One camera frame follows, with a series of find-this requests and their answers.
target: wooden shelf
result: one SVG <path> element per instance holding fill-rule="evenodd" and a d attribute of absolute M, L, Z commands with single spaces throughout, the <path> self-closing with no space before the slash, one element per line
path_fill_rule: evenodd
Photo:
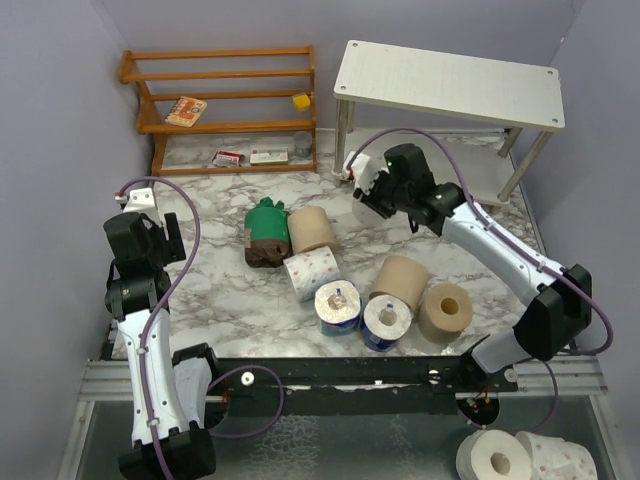
<path fill-rule="evenodd" d="M 260 132 L 296 132 L 313 130 L 315 124 L 311 120 L 265 121 L 265 122 L 232 122 L 232 123 L 196 123 L 192 127 L 181 127 L 167 123 L 158 125 L 143 124 L 141 133 L 162 133 L 166 135 L 199 135 L 214 133 L 260 133 Z"/>
<path fill-rule="evenodd" d="M 205 59 L 221 57 L 253 57 L 253 56 L 287 56 L 307 55 L 309 68 L 281 69 L 281 70 L 239 70 L 239 71 L 200 71 L 200 72 L 140 72 L 138 61 L 168 60 L 168 59 Z M 176 80 L 215 80 L 224 78 L 273 78 L 273 77 L 308 77 L 309 88 L 288 90 L 255 90 L 255 91 L 221 91 L 221 92 L 180 92 L 152 94 L 148 81 L 176 81 Z M 118 66 L 118 79 L 122 84 L 134 83 L 138 88 L 140 106 L 135 126 L 141 134 L 151 134 L 154 137 L 155 152 L 151 173 L 153 175 L 214 175 L 225 173 L 248 172 L 290 172 L 316 171 L 316 102 L 315 102 L 315 56 L 313 46 L 292 48 L 270 48 L 254 50 L 204 50 L 178 52 L 131 52 L 125 50 Z M 247 98 L 284 98 L 300 93 L 309 95 L 311 108 L 310 118 L 306 120 L 268 120 L 254 122 L 198 122 L 192 127 L 185 128 L 164 123 L 156 102 L 178 100 L 181 96 L 206 100 L 232 100 Z M 163 169 L 164 152 L 169 135 L 205 135 L 224 133 L 260 133 L 260 132 L 291 132 L 310 131 L 313 143 L 313 161 L 310 164 L 294 165 L 266 165 L 237 168 L 180 168 Z"/>
<path fill-rule="evenodd" d="M 311 95 L 310 90 L 261 90 L 255 92 L 182 92 L 182 93 L 163 93 L 159 95 L 151 95 L 154 102 L 164 102 L 167 100 L 178 100 L 180 97 L 193 97 L 201 100 L 209 99 L 234 99 L 234 98 L 276 98 L 276 97 L 293 97 L 300 93 Z"/>
<path fill-rule="evenodd" d="M 177 72 L 177 73 L 129 73 L 123 77 L 125 83 L 156 80 L 207 80 L 216 78 L 267 78 L 308 77 L 313 70 L 295 68 L 291 70 L 239 70 L 234 72 Z"/>

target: small container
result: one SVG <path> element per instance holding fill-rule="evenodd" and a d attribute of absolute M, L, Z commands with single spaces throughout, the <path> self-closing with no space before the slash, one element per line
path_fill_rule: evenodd
<path fill-rule="evenodd" d="M 309 132 L 296 132 L 293 134 L 293 155 L 306 158 L 311 155 L 313 137 Z"/>

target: paper towel roll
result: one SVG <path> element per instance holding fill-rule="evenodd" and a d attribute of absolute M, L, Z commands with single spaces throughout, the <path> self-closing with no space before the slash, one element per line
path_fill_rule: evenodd
<path fill-rule="evenodd" d="M 457 285 L 441 283 L 427 291 L 418 311 L 418 327 L 435 343 L 455 340 L 473 318 L 473 305 L 467 291 Z"/>
<path fill-rule="evenodd" d="M 340 280 L 340 270 L 329 247 L 300 253 L 284 261 L 299 302 L 313 298 L 322 286 Z"/>
<path fill-rule="evenodd" d="M 382 264 L 369 299 L 378 295 L 392 295 L 415 313 L 428 280 L 429 272 L 418 262 L 400 255 L 389 255 Z"/>
<path fill-rule="evenodd" d="M 353 283 L 337 280 L 318 289 L 315 309 L 322 333 L 334 337 L 356 329 L 360 322 L 362 302 Z"/>
<path fill-rule="evenodd" d="M 364 344 L 386 352 L 398 343 L 411 326 L 413 314 L 406 303 L 391 295 L 379 295 L 367 303 L 360 330 Z"/>
<path fill-rule="evenodd" d="M 501 430 L 476 432 L 467 437 L 456 455 L 462 480 L 529 480 L 531 462 L 520 442 Z"/>
<path fill-rule="evenodd" d="M 321 207 L 305 207 L 296 210 L 287 219 L 293 254 L 309 252 L 320 247 L 338 249 L 327 212 Z"/>
<path fill-rule="evenodd" d="M 529 432 L 518 432 L 516 439 L 531 458 L 533 480 L 598 478 L 593 457 L 582 445 L 566 442 L 562 438 L 543 437 Z"/>

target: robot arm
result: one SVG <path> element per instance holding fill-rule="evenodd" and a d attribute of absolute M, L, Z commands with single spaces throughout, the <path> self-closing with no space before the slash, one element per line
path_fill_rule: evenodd
<path fill-rule="evenodd" d="M 178 222 L 175 214 L 165 215 L 167 238 L 150 188 L 117 200 L 123 212 L 104 224 L 114 255 L 105 303 L 126 346 L 134 409 L 133 450 L 118 458 L 120 472 L 129 479 L 163 478 L 152 444 L 153 425 L 169 469 L 182 472 L 180 478 L 200 478 L 215 472 L 213 443 L 204 425 L 207 387 L 218 376 L 213 351 L 201 344 L 175 352 L 172 359 L 168 306 L 156 316 L 146 345 L 141 344 L 150 312 L 171 286 L 164 267 L 186 258 Z"/>
<path fill-rule="evenodd" d="M 481 383 L 483 375 L 513 363 L 536 358 L 550 360 L 591 322 L 591 308 L 564 283 L 525 262 L 494 233 L 499 230 L 519 248 L 591 295 L 591 276 L 580 265 L 566 269 L 526 246 L 495 224 L 476 203 L 488 228 L 477 218 L 460 187 L 436 185 L 422 150 L 403 144 L 385 152 L 385 160 L 358 167 L 354 197 L 384 218 L 406 212 L 416 232 L 427 226 L 458 244 L 503 280 L 527 307 L 511 329 L 483 339 L 463 355 L 462 362 Z"/>

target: white toilet paper roll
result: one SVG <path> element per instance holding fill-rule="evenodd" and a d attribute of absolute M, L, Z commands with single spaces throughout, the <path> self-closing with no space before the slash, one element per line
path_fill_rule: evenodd
<path fill-rule="evenodd" d="M 340 280 L 340 270 L 329 247 L 299 253 L 284 261 L 299 302 L 313 298 L 322 286 Z"/>
<path fill-rule="evenodd" d="M 529 480 L 531 460 L 515 437 L 501 430 L 476 432 L 458 448 L 462 480 Z"/>
<path fill-rule="evenodd" d="M 377 352 L 395 346 L 409 327 L 413 314 L 402 300 L 391 295 L 378 295 L 367 303 L 360 322 L 365 345 Z"/>
<path fill-rule="evenodd" d="M 314 306 L 320 319 L 320 330 L 329 337 L 353 332 L 360 321 L 360 294 L 347 280 L 337 280 L 320 287 Z"/>
<path fill-rule="evenodd" d="M 516 439 L 531 457 L 533 480 L 598 478 L 593 457 L 582 445 L 566 442 L 562 438 L 543 437 L 529 432 L 518 432 Z"/>

